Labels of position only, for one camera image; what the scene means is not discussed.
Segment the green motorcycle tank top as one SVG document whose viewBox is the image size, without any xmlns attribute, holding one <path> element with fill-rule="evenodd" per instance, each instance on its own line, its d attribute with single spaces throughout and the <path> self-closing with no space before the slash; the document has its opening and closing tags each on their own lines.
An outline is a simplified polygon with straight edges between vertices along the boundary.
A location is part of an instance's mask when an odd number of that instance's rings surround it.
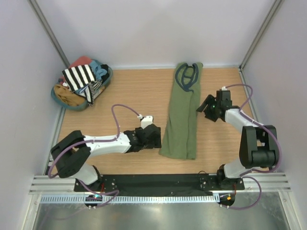
<svg viewBox="0 0 307 230">
<path fill-rule="evenodd" d="M 168 117 L 159 154 L 179 160 L 194 160 L 197 155 L 197 109 L 201 99 L 203 64 L 179 63 L 168 105 Z"/>
</svg>

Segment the black white striped top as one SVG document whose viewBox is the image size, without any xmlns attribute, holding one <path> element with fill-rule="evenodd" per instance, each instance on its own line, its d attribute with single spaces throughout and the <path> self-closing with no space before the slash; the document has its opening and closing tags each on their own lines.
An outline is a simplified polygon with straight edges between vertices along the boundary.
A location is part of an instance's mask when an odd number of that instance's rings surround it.
<svg viewBox="0 0 307 230">
<path fill-rule="evenodd" d="M 63 70 L 62 74 L 72 92 L 82 89 L 89 83 L 96 81 L 96 76 L 89 65 L 71 67 Z"/>
</svg>

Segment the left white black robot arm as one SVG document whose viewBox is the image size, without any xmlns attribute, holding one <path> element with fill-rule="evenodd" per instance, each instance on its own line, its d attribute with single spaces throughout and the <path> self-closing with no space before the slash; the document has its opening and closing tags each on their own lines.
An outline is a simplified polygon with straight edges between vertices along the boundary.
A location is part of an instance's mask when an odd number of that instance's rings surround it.
<svg viewBox="0 0 307 230">
<path fill-rule="evenodd" d="M 120 132 L 118 136 L 92 137 L 81 131 L 71 132 L 51 148 L 51 156 L 60 178 L 74 177 L 81 180 L 92 192 L 101 188 L 102 180 L 96 167 L 88 165 L 90 157 L 139 152 L 143 149 L 161 148 L 161 128 L 154 124 Z"/>
</svg>

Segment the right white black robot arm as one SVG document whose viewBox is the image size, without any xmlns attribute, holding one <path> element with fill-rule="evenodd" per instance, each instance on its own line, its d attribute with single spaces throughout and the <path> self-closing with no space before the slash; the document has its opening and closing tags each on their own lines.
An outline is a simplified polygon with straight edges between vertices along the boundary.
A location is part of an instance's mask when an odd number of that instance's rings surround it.
<svg viewBox="0 0 307 230">
<path fill-rule="evenodd" d="M 215 96 L 209 94 L 197 112 L 203 112 L 213 122 L 221 119 L 241 134 L 239 157 L 217 170 L 216 184 L 220 189 L 233 188 L 252 171 L 270 173 L 279 165 L 281 147 L 276 128 L 257 122 L 233 105 L 229 90 L 217 90 Z"/>
</svg>

